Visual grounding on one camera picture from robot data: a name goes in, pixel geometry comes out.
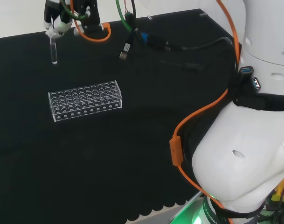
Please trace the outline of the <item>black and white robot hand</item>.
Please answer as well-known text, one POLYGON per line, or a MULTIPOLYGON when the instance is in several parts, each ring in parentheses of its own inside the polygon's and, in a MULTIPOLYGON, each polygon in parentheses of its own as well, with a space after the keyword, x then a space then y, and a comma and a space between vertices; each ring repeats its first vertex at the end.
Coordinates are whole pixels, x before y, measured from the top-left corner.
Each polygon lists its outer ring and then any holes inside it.
POLYGON ((47 0, 44 8, 44 27, 50 39, 62 37, 73 22, 80 21, 81 31, 102 29, 96 0, 47 0))

